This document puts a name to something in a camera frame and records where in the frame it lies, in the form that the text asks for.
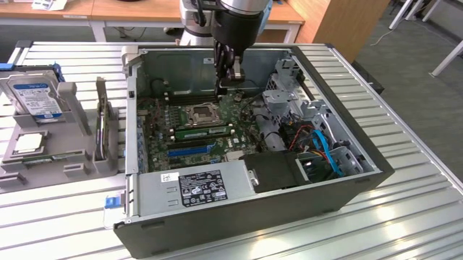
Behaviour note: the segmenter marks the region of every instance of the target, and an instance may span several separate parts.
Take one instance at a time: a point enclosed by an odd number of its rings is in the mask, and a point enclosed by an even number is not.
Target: green circuit board
[[[242,151],[244,154],[252,154],[266,149],[264,142],[258,142],[260,132],[254,122],[238,118],[241,107],[250,97],[238,99],[238,102],[234,97],[236,93],[229,93],[218,103],[196,105],[214,108],[214,122],[208,124],[216,125],[201,127],[188,126],[192,105],[173,106],[164,99],[138,100],[137,114],[144,125],[149,172],[220,163],[226,161],[228,152]],[[206,152],[178,156],[169,154],[174,150],[173,146],[188,146],[194,142],[200,142],[201,146],[206,145]]]

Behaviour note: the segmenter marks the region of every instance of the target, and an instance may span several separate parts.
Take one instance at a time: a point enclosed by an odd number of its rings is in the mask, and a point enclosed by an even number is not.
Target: warning label
[[[37,118],[56,118],[61,115],[61,109],[56,99],[50,97],[53,94],[45,83],[16,84],[13,88],[30,115]]]
[[[185,207],[228,199],[218,170],[178,176],[178,185]]]

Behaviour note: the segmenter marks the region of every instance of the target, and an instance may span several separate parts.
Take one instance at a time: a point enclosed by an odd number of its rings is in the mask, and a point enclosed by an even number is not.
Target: blue latch
[[[6,70],[13,70],[14,64],[12,63],[0,63],[0,70],[6,71]]]
[[[122,204],[121,204],[121,197],[117,196],[117,197],[108,197],[105,199],[105,203],[104,203],[104,208],[105,209],[114,209],[117,207],[121,207]]]

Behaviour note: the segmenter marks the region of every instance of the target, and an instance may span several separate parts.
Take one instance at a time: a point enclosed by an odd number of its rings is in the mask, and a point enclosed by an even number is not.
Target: blue cable
[[[335,163],[335,161],[333,161],[333,159],[331,157],[328,143],[326,143],[326,140],[324,139],[321,131],[320,130],[313,130],[312,134],[316,134],[316,136],[320,138],[324,154],[326,155],[326,158],[328,158],[328,161],[329,161],[329,165],[332,167],[333,172],[336,172],[337,175],[340,177],[343,177],[344,174],[340,171],[340,169],[339,169],[339,167],[337,167],[337,165],[336,165],[336,163]]]

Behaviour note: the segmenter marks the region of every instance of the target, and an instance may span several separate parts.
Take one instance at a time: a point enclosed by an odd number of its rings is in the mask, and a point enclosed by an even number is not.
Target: gray floor
[[[424,140],[432,151],[463,180],[463,59],[457,58],[439,78],[428,72],[452,51],[448,43],[416,23],[403,21],[376,46],[371,43],[388,31],[392,16],[384,13],[356,61],[383,84],[383,98]],[[128,34],[137,38],[141,28]],[[93,41],[89,28],[0,26],[0,62],[6,61],[17,40]],[[140,41],[172,41],[161,29],[148,28]],[[106,28],[108,41],[120,39]]]

